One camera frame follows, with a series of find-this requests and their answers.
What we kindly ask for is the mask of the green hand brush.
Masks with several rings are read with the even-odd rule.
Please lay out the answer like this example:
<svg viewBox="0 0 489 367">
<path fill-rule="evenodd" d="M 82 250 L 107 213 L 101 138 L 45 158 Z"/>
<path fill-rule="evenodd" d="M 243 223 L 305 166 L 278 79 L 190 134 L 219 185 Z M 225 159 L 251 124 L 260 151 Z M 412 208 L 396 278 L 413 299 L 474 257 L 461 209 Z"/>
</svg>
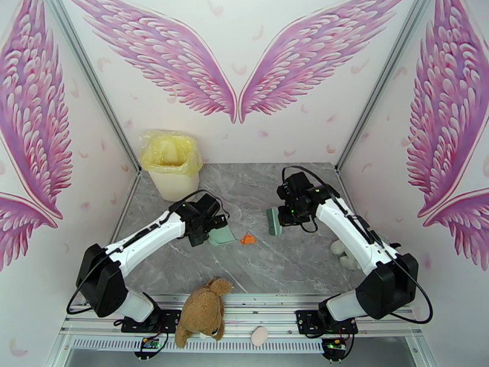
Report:
<svg viewBox="0 0 489 367">
<path fill-rule="evenodd" d="M 279 221 L 279 209 L 272 207 L 266 210 L 268 233 L 271 236 L 278 237 L 282 234 L 282 225 Z"/>
</svg>

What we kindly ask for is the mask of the green plastic dustpan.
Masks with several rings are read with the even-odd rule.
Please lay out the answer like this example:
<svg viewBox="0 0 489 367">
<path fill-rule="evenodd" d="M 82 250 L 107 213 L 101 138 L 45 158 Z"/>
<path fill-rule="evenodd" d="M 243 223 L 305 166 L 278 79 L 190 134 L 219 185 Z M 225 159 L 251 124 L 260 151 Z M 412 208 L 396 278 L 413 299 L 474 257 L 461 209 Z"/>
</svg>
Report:
<svg viewBox="0 0 489 367">
<path fill-rule="evenodd" d="M 208 242 L 213 246 L 227 245 L 236 241 L 236 238 L 229 228 L 225 226 L 222 228 L 212 229 L 208 233 Z"/>
</svg>

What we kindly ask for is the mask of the cream plastic trash bin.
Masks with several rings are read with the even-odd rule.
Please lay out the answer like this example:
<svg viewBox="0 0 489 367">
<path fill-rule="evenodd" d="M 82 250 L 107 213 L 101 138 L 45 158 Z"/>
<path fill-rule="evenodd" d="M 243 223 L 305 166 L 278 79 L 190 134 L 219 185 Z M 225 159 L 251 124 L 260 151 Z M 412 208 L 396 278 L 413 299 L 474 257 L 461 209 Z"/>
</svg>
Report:
<svg viewBox="0 0 489 367">
<path fill-rule="evenodd" d="M 148 171 L 148 174 L 165 201 L 176 202 L 195 192 L 199 186 L 199 173 L 193 176 L 176 173 Z"/>
</svg>

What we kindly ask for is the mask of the grey white husky plush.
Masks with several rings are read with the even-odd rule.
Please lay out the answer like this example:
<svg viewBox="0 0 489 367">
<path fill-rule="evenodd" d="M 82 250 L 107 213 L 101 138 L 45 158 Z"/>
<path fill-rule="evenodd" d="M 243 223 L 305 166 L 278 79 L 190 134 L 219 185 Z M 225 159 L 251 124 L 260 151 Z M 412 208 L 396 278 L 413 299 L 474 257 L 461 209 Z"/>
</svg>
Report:
<svg viewBox="0 0 489 367">
<path fill-rule="evenodd" d="M 353 242 L 345 245 L 341 240 L 334 241 L 330 250 L 339 258 L 341 266 L 347 270 L 361 270 L 368 275 L 377 268 L 377 264 L 388 264 L 399 253 L 395 248 L 378 243 Z"/>
</svg>

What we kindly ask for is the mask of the brown plush rabbit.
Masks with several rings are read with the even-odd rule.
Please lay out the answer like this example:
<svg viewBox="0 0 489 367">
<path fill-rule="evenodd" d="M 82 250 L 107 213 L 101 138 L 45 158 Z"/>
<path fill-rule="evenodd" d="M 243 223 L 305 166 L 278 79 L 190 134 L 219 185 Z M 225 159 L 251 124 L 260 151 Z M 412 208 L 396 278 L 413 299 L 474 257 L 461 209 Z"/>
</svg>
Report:
<svg viewBox="0 0 489 367">
<path fill-rule="evenodd" d="M 223 296 L 233 289 L 231 282 L 214 278 L 193 291 L 187 298 L 175 332 L 177 347 L 184 348 L 194 334 L 203 334 L 216 341 L 225 331 L 225 304 Z"/>
</svg>

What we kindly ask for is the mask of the yellow plastic bin liner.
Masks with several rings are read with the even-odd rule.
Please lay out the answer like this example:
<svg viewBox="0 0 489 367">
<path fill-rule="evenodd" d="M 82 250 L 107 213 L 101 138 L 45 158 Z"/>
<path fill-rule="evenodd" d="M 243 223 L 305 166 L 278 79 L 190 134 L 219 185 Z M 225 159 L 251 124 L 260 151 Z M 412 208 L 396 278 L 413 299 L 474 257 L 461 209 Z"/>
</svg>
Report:
<svg viewBox="0 0 489 367">
<path fill-rule="evenodd" d="M 148 172 L 193 177 L 202 169 L 197 141 L 184 133 L 149 130 L 140 141 L 139 161 Z"/>
</svg>

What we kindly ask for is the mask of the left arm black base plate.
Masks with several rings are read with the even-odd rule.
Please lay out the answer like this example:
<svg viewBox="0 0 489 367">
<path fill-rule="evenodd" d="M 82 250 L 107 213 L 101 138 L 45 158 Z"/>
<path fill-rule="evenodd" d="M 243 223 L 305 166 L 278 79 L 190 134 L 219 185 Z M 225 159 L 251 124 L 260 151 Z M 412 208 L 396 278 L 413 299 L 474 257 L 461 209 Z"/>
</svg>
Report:
<svg viewBox="0 0 489 367">
<path fill-rule="evenodd" d="M 154 309 L 148 318 L 142 322 L 137 322 L 130 317 L 122 319 L 122 333 L 142 333 L 145 335 L 153 334 L 174 334 L 180 321 L 180 310 L 161 310 Z"/>
</svg>

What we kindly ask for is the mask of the aluminium rail frame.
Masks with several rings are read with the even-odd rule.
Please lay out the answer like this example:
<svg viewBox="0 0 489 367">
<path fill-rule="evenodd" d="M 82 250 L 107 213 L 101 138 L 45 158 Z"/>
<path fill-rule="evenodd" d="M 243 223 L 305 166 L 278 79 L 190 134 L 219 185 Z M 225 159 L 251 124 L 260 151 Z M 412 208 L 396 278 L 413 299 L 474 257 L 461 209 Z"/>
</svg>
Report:
<svg viewBox="0 0 489 367">
<path fill-rule="evenodd" d="M 159 338 L 156 351 L 88 350 L 72 348 L 76 337 L 142 339 L 142 333 L 122 333 L 117 317 L 99 319 L 90 313 L 67 316 L 46 367 L 437 367 L 420 326 L 392 316 L 375 320 L 356 319 L 358 334 L 308 338 L 298 332 L 296 310 L 318 310 L 322 295 L 230 294 L 224 297 L 225 339 L 251 341 L 259 326 L 268 330 L 268 339 L 342 338 L 346 352 L 232 352 L 191 351 L 177 347 L 175 334 L 153 334 Z M 155 297 L 163 309 L 181 310 L 186 295 Z"/>
</svg>

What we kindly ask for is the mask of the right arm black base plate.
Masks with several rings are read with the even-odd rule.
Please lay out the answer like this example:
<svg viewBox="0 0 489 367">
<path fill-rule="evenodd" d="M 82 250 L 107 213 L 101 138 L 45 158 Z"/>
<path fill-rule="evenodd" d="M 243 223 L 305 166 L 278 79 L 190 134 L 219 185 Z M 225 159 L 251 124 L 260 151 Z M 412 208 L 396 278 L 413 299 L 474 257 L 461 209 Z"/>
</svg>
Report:
<svg viewBox="0 0 489 367">
<path fill-rule="evenodd" d="M 358 334 L 355 318 L 337 321 L 327 310 L 296 310 L 295 316 L 299 334 L 308 338 Z"/>
</svg>

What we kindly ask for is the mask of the aluminium corner post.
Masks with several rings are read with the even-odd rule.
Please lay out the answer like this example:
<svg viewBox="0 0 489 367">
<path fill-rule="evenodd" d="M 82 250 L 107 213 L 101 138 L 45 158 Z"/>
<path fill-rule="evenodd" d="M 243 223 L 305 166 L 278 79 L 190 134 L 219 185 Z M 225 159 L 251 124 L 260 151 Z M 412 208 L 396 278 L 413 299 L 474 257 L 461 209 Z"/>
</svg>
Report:
<svg viewBox="0 0 489 367">
<path fill-rule="evenodd" d="M 348 138 L 346 146 L 344 147 L 338 162 L 335 164 L 334 169 L 337 175 L 341 175 L 342 169 L 344 168 L 347 160 L 349 159 L 351 153 L 353 152 L 355 146 L 360 140 L 360 137 L 373 113 L 378 100 L 383 95 L 388 82 L 394 76 L 395 68 L 399 63 L 402 54 L 414 32 L 417 25 L 425 13 L 427 6 L 430 4 L 431 0 L 414 0 L 413 4 L 407 13 L 405 21 L 402 24 L 400 32 L 392 45 L 392 48 L 388 54 L 386 62 L 384 63 L 381 72 L 373 86 L 373 89 L 368 96 L 366 104 L 364 105 L 359 119 L 353 128 L 351 135 Z"/>
<path fill-rule="evenodd" d="M 116 134 L 119 143 L 126 153 L 132 167 L 136 171 L 136 174 L 140 174 L 142 171 L 141 165 L 137 156 L 130 145 L 130 142 L 124 133 L 121 124 L 118 121 L 116 112 L 114 111 L 111 102 L 99 80 L 93 64 L 91 63 L 89 56 L 82 44 L 82 41 L 75 30 L 75 27 L 69 17 L 67 9 L 65 8 L 62 0 L 44 0 L 53 14 L 58 26 L 60 27 L 63 35 L 67 39 L 67 43 L 85 77 L 87 83 L 94 94 L 103 114 L 106 116 L 108 123 Z"/>
</svg>

